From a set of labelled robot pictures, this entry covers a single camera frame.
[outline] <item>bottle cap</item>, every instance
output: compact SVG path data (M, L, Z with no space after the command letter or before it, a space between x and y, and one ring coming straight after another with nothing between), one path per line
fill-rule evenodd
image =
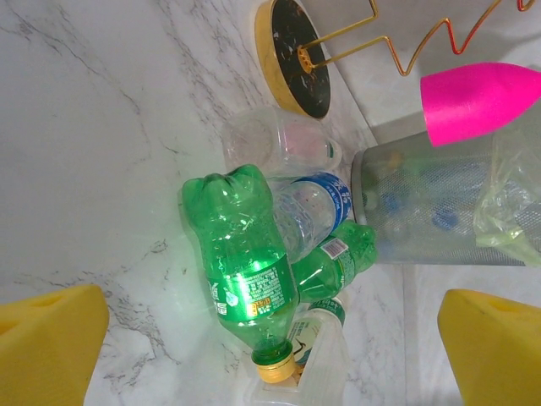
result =
M293 372L297 369L295 359L293 358L293 352L291 352L285 359L272 365L257 365L257 371L260 373L260 377L267 383L278 383L285 381Z

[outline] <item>yellow foam block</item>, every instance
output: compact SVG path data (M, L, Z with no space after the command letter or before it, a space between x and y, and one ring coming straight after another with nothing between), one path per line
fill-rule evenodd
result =
M541 405L541 309L455 289L438 326L465 405Z
M0 405L81 405L107 331L94 285L0 305Z

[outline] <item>water bottle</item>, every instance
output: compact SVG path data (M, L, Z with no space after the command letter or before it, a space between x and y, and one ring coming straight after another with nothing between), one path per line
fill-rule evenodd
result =
M274 189L274 217L290 263L302 260L349 214L352 197L331 173L299 178Z
M345 317L338 298L320 300L298 313L289 332L297 372L277 384L253 380L245 403L250 406L342 404L350 362L342 332Z

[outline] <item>plastic bottle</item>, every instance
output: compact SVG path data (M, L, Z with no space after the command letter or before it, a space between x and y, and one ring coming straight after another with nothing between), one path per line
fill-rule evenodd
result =
M349 214L352 197L331 173L316 173L273 189L274 216L290 263L303 259Z
M199 239L220 323L253 349L264 381L287 379L295 371L287 332L298 293L263 174L245 165L191 179L182 203Z
M342 333L345 314L337 298L315 302L298 313L289 333L298 373L277 384L254 381L245 403L250 406L342 404L349 367Z
M376 260L375 232L346 220L306 258L292 265L301 302L329 299Z
M341 147L319 120L278 107L229 118L221 138L228 169L253 163L266 177L330 171L342 160Z

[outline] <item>green bottle label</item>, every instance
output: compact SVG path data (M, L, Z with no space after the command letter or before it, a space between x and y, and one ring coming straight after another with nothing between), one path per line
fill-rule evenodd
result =
M317 302L313 302L313 304L308 307L308 310L312 309L323 309L327 310L336 317L338 317L338 320L340 320L340 323L344 325L344 321L346 320L346 312L344 311L344 308L340 303L338 303L337 300L334 299L323 299L318 300Z
M355 278L355 262L347 244L341 239L329 237L320 248L339 265L340 289L349 285Z
M269 315L295 297L287 256L259 271L208 278L218 316L248 321Z

